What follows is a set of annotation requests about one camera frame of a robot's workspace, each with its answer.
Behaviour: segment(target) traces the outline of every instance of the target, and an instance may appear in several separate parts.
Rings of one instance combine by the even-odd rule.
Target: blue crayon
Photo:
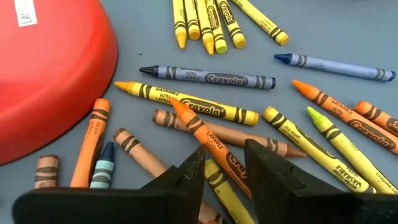
[[[91,178],[91,189],[108,189],[112,179],[114,148],[113,142],[108,142],[104,151],[99,156],[93,177]]]
[[[139,71],[152,75],[156,78],[213,83],[220,85],[234,85],[264,90],[273,89],[276,84],[276,79],[274,77],[227,72],[209,72],[194,68],[178,68],[155,65],[152,67],[140,68]]]
[[[381,68],[371,68],[360,65],[352,65],[343,62],[335,62],[319,58],[297,54],[275,54],[274,58],[288,65],[304,68],[312,68],[324,72],[333,72],[352,77],[368,78],[372,80],[389,82],[395,79],[396,73]]]

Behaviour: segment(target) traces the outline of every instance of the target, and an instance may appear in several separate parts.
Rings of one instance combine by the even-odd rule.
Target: paper label
[[[33,0],[14,0],[14,4],[19,27],[30,26],[37,23]]]

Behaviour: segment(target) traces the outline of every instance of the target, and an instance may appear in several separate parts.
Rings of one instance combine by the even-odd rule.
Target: blue-gray surface
[[[252,0],[251,2],[290,35],[290,42],[286,46],[277,45],[248,16],[231,4],[247,41],[244,49],[234,48],[232,41],[227,37],[229,49],[224,55],[210,57],[202,41],[188,41],[187,49],[181,51],[174,36],[171,0],[103,0],[102,3],[119,41],[119,64],[114,80],[135,80],[162,86],[254,110],[260,114],[268,106],[273,106],[339,158],[341,155],[313,127],[305,109],[307,106],[314,106],[322,113],[325,111],[296,92],[291,84],[292,79],[311,83],[349,107],[353,107],[359,100],[367,100],[391,115],[398,116],[397,80],[391,83],[375,82],[286,66],[273,59],[274,54],[292,52],[398,70],[395,55],[398,50],[398,42],[395,41],[398,36],[396,28],[398,1]],[[138,71],[139,67],[152,65],[267,75],[276,77],[277,85],[272,91],[256,90],[161,80]],[[104,141],[111,140],[112,133],[124,126],[159,159],[167,165],[176,166],[179,166],[199,146],[193,136],[157,126],[151,121],[155,109],[172,110],[171,106],[128,95],[112,85],[104,97],[111,100],[113,106]],[[231,128],[288,141],[262,118],[257,126],[248,127],[207,115],[201,117],[206,121]],[[398,176],[395,175],[396,156],[329,114],[328,117],[373,161],[375,166],[398,185]],[[69,185],[87,124],[88,118],[85,118],[51,145],[17,162],[0,167],[0,223],[12,223],[13,201],[20,194],[33,188],[36,162],[40,155],[59,155],[59,185],[64,187]],[[244,162],[241,148],[230,146],[229,149]],[[339,189],[348,190],[313,159],[291,159],[291,161]],[[151,179],[139,164],[118,148],[113,188],[138,189]],[[248,198],[234,183],[232,185],[255,217],[254,207]],[[205,185],[203,199],[225,214],[208,185]]]

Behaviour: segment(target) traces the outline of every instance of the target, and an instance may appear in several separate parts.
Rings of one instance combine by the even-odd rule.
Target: brown crayon
[[[171,127],[177,130],[190,132],[190,130],[179,120],[175,113],[166,110],[155,110],[152,117],[155,124]],[[306,153],[296,149],[295,147],[287,144],[286,142],[276,141],[263,136],[255,134],[248,134],[236,129],[227,128],[215,123],[205,122],[210,130],[223,142],[233,144],[235,146],[244,147],[246,139],[254,139],[266,148],[276,152],[284,157],[306,157]]]
[[[170,99],[178,118],[187,126],[196,139],[212,153],[217,163],[232,177],[241,189],[251,198],[246,168],[213,134],[207,125],[187,105],[176,98]]]
[[[391,115],[364,100],[359,101],[354,110],[368,120],[398,137],[398,120],[393,118]]]
[[[163,174],[167,167],[158,160],[150,151],[148,151],[140,141],[138,141],[128,130],[119,128],[113,134],[113,138],[142,168],[148,171],[154,178]],[[200,204],[199,221],[208,223],[209,221],[220,218],[209,205],[202,202]]]
[[[58,156],[44,155],[37,161],[35,189],[56,187],[58,177]]]
[[[70,187],[90,186],[110,109],[111,103],[107,99],[100,98],[95,101]]]
[[[340,103],[312,85],[298,80],[293,80],[293,85],[309,100],[318,104],[355,130],[380,144],[382,147],[398,154],[398,138],[393,134],[370,122],[368,119],[362,117],[357,112],[351,110],[346,105]]]

